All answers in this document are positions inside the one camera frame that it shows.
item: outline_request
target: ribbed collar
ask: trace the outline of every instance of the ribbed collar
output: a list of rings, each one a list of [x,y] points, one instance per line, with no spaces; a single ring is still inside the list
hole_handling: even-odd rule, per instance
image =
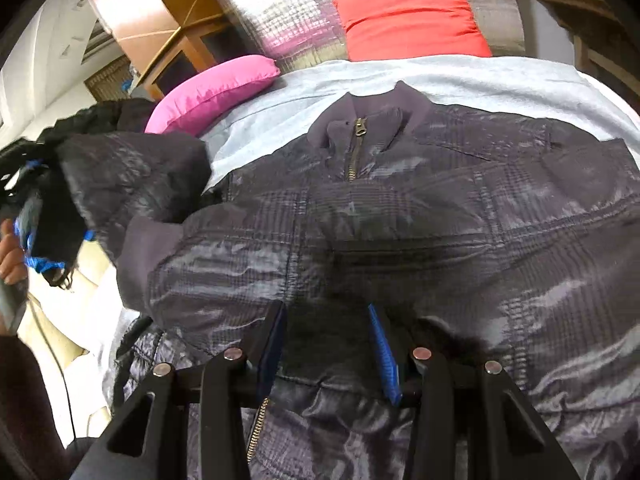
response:
[[[350,128],[357,118],[377,116],[388,118],[385,123],[389,127],[395,125],[385,132],[388,138],[383,144],[388,145],[400,129],[406,134],[411,133],[427,118],[432,108],[433,103],[428,97],[404,81],[398,81],[393,90],[383,94],[355,96],[347,92],[320,114],[306,138],[315,148],[327,148],[331,137],[335,139],[342,132],[350,135]]]

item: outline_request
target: puffer jacket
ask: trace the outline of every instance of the puffer jacket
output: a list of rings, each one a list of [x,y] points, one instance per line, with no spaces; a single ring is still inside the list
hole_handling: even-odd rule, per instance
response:
[[[141,98],[102,101],[71,117],[57,120],[53,126],[42,131],[38,142],[57,142],[73,134],[144,132],[156,105],[153,101]]]
[[[402,478],[414,413],[383,398],[369,303],[436,327],[451,357],[500,361],[582,478],[632,461],[640,173],[623,141],[436,105],[399,82],[345,95],[195,212],[208,170],[196,139],[71,138],[60,157],[125,304],[159,327],[130,345],[126,387],[153,362],[218,354],[285,303],[252,478]]]

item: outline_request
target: ceiling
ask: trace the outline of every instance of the ceiling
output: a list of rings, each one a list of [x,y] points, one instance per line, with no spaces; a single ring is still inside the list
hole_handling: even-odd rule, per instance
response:
[[[87,0],[46,0],[0,70],[0,146],[71,87],[122,56],[116,43],[85,62],[96,17]]]

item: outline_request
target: zipper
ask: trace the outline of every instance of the zipper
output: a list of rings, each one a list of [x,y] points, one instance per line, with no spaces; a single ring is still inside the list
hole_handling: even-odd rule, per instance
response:
[[[246,460],[250,462],[255,456],[255,450],[258,447],[258,440],[260,439],[260,433],[264,427],[264,417],[267,414],[267,404],[269,403],[269,397],[263,400],[258,412],[255,416],[254,428],[251,430],[251,437],[249,438],[249,446],[246,448]]]
[[[347,180],[352,182],[356,180],[358,173],[358,156],[362,148],[362,142],[364,136],[367,134],[367,125],[364,119],[356,119],[355,126],[353,127],[353,135],[356,137],[356,143],[351,152],[351,160],[349,161],[349,169],[347,170]]]
[[[353,127],[353,135],[356,138],[355,146],[351,152],[351,159],[349,161],[349,168],[347,170],[347,179],[351,182],[356,180],[358,173],[358,156],[362,149],[362,142],[364,136],[367,134],[367,125],[364,119],[356,119],[356,123]],[[249,445],[246,448],[246,460],[250,462],[254,456],[258,447],[258,441],[260,440],[260,433],[264,427],[264,417],[267,414],[267,405],[269,404],[269,398],[263,400],[260,408],[255,417],[254,427],[251,430],[251,437],[249,438]]]

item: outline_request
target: hand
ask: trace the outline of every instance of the hand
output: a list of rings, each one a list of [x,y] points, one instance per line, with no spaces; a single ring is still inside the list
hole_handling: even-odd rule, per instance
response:
[[[0,225],[0,278],[7,285],[21,282],[27,277],[27,267],[24,264],[24,251],[20,247],[20,240],[14,234],[14,223],[7,219]]]

